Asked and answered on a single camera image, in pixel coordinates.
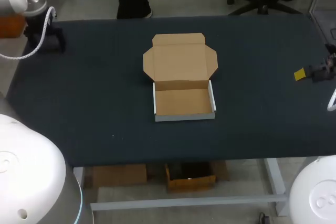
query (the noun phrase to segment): metal table frame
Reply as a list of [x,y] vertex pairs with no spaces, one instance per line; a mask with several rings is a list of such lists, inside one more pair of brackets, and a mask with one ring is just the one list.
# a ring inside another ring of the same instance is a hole
[[[308,164],[315,161],[318,157],[307,157],[300,167],[297,174]],[[134,200],[120,202],[102,202],[91,203],[92,211],[106,211],[119,209],[135,208],[156,208],[156,207],[180,207],[180,206],[205,206],[205,205],[232,205],[232,204],[251,204],[275,202],[278,216],[287,216],[289,213],[288,198],[291,185],[285,187],[278,161],[276,158],[264,159],[268,177],[271,183],[273,194],[270,195],[249,195],[249,196],[231,196],[231,197],[203,197],[203,198],[182,198],[182,199],[155,199],[155,200]],[[84,167],[75,167],[74,174],[83,187],[85,175]]]

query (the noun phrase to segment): yellow tag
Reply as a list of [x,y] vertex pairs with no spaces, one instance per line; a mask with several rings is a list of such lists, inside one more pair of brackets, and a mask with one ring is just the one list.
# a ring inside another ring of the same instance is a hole
[[305,70],[304,70],[303,68],[301,68],[300,70],[296,71],[296,72],[294,73],[294,77],[295,77],[295,80],[296,80],[296,81],[305,78],[305,77],[306,77]]

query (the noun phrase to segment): cable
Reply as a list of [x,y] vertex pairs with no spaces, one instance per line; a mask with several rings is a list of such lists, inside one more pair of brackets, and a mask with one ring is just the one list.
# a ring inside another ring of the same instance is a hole
[[82,212],[82,207],[83,207],[83,191],[82,191],[82,188],[80,187],[80,184],[79,184],[79,182],[78,182],[77,179],[76,179],[76,181],[77,181],[77,183],[78,183],[79,190],[80,190],[80,206],[79,206],[79,210],[78,210],[77,218],[76,218],[74,224],[77,224],[77,223],[78,223],[80,214],[81,214],[81,212]]
[[39,44],[37,45],[37,47],[33,51],[31,51],[27,55],[23,55],[23,56],[20,56],[20,57],[10,57],[10,56],[6,56],[6,55],[2,55],[2,54],[0,54],[0,57],[1,58],[5,58],[7,60],[23,60],[23,59],[26,59],[26,58],[32,56],[33,54],[35,54],[40,49],[40,47],[42,46],[44,38],[46,36],[46,30],[47,30],[47,26],[48,26],[48,23],[49,23],[50,13],[53,15],[53,17],[56,16],[56,10],[52,6],[49,7],[49,9],[47,11],[47,14],[46,14],[46,18],[44,20],[43,30],[42,30],[42,35],[41,35],[41,40],[40,40]]
[[328,111],[336,110],[336,104],[334,105],[335,99],[336,99],[336,89],[335,89],[334,93],[332,94],[332,96],[330,98],[330,101],[328,103],[328,107],[327,107]]
[[265,214],[263,213],[263,212],[261,212],[260,214],[259,214],[259,223],[258,224],[261,224],[261,222],[262,222],[262,219],[265,217]]

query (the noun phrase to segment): open cardboard box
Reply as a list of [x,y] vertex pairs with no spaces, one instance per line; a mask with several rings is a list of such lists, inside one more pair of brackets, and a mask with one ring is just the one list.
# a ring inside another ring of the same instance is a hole
[[143,70],[154,81],[155,121],[214,119],[209,78],[217,68],[217,53],[203,34],[155,35],[143,55]]

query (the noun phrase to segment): orange object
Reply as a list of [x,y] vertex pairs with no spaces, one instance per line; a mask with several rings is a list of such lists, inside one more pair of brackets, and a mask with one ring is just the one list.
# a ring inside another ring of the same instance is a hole
[[25,26],[25,18],[21,15],[0,17],[0,38],[18,38]]

